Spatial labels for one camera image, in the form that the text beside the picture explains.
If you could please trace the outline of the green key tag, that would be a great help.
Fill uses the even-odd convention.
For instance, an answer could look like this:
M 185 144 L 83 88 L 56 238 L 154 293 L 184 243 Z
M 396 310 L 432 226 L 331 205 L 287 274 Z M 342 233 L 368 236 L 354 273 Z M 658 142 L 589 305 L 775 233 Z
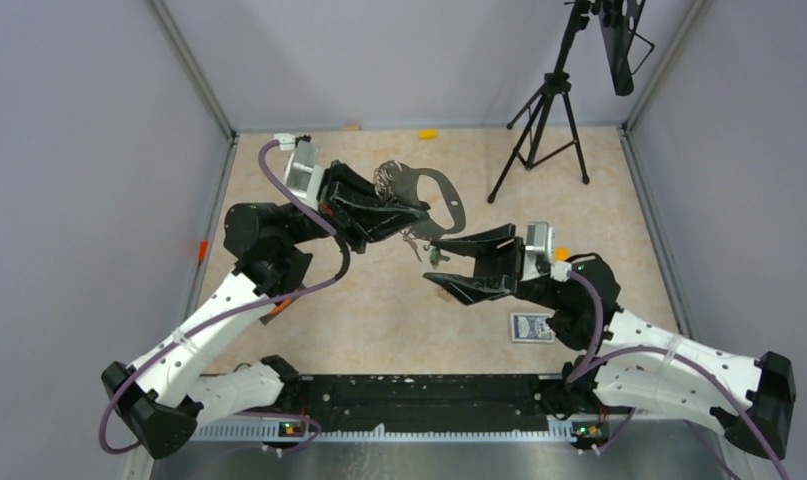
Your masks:
M 442 252 L 439 248 L 431 247 L 429 252 L 430 264 L 436 268 L 442 262 Z

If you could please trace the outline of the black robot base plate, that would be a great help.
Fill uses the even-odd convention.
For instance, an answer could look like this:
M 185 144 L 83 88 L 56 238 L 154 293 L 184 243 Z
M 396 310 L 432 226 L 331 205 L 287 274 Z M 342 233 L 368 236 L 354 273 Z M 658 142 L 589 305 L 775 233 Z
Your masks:
M 509 433 L 544 431 L 575 416 L 625 414 L 560 374 L 297 374 L 264 414 L 300 415 L 325 433 Z

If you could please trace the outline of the orange object behind right arm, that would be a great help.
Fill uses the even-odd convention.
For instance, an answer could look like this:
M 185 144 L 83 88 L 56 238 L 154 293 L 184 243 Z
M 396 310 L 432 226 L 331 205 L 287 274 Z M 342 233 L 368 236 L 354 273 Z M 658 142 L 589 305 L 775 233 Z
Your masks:
M 558 262 L 568 262 L 570 252 L 567 247 L 557 247 L 554 251 L 554 259 Z

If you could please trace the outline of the metal key holder plate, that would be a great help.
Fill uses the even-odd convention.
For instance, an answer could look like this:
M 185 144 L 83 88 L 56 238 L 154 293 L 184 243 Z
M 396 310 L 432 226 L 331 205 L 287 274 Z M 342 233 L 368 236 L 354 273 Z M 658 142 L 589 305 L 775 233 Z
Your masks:
M 382 200 L 396 201 L 429 211 L 431 206 L 426 200 L 422 200 L 418 193 L 421 177 L 427 177 L 436 182 L 453 225 L 445 228 L 428 217 L 409 227 L 407 233 L 417 239 L 432 241 L 462 232 L 467 226 L 467 216 L 461 195 L 450 179 L 441 171 L 433 168 L 412 168 L 402 162 L 389 160 L 374 170 L 373 184 L 377 196 Z

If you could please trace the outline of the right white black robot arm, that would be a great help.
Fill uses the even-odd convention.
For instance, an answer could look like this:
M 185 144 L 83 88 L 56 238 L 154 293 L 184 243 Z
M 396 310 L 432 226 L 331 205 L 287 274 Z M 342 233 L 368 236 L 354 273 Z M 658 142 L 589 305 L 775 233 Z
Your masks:
M 703 426 L 751 455 L 787 454 L 796 387 L 790 360 L 729 353 L 668 331 L 622 307 L 620 286 L 598 255 L 570 254 L 545 222 L 519 236 L 512 224 L 433 241 L 434 258 L 471 258 L 468 276 L 427 279 L 464 305 L 514 297 L 551 311 L 553 335 L 578 352 L 563 373 L 565 397 L 579 412 L 599 404 Z

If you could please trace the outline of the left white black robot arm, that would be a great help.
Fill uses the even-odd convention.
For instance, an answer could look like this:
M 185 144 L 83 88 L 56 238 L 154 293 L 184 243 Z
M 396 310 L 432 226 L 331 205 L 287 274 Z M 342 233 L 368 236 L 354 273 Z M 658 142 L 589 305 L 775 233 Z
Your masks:
M 388 161 L 366 179 L 349 166 L 290 162 L 283 175 L 262 172 L 285 203 L 239 203 L 225 219 L 225 246 L 235 259 L 215 292 L 179 327 L 130 363 L 113 362 L 101 380 L 109 403 L 134 435 L 136 447 L 163 459 L 211 422 L 269 406 L 287 413 L 300 393 L 287 364 L 260 361 L 236 372 L 206 373 L 253 323 L 269 320 L 290 302 L 331 286 L 304 282 L 312 255 L 305 242 L 329 239 L 341 255 L 341 280 L 354 255 L 429 217 L 417 193 L 418 172 Z

